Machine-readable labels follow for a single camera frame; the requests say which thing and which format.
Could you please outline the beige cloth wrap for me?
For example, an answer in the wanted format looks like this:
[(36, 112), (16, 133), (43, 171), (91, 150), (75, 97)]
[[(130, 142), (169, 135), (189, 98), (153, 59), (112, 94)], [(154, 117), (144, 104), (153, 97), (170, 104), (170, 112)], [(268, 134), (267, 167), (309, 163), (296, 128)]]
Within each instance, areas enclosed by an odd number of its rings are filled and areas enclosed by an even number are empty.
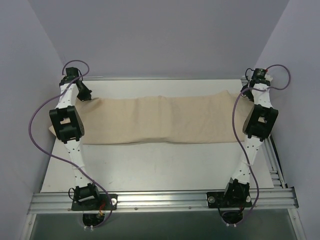
[(243, 124), (253, 108), (227, 90), (208, 96), (147, 96), (76, 101), (86, 145), (132, 143), (213, 144), (244, 140)]

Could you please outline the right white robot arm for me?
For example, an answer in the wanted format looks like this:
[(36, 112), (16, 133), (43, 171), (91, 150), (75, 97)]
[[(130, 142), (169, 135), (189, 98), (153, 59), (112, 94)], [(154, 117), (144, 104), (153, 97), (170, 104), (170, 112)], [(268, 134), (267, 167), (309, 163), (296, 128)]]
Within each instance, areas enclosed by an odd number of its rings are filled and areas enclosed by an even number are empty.
[[(225, 191), (222, 193), (223, 203), (230, 207), (238, 203), (240, 198), (246, 198), (249, 194), (250, 179), (254, 175), (252, 173), (252, 165), (262, 143), (269, 137), (279, 114), (279, 111), (271, 104), (270, 89), (272, 78), (267, 75), (267, 72), (268, 70), (263, 68), (256, 68), (253, 71), (251, 80), (242, 88), (232, 110), (233, 133), (240, 144), (243, 154)], [(236, 107), (242, 95), (253, 102), (253, 107), (242, 127), (244, 144), (241, 144), (235, 126)]]

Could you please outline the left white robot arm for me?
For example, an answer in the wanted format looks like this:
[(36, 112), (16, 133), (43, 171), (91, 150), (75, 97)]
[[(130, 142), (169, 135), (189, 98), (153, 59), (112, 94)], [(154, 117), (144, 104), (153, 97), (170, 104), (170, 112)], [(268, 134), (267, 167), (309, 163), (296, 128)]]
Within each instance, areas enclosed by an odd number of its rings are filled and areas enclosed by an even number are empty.
[(57, 106), (49, 111), (49, 117), (56, 137), (64, 144), (72, 163), (75, 188), (73, 201), (95, 210), (100, 206), (101, 197), (97, 186), (85, 176), (84, 153), (81, 138), (85, 127), (76, 109), (76, 101), (90, 101), (92, 91), (82, 82), (80, 70), (68, 67), (59, 83), (61, 96)]

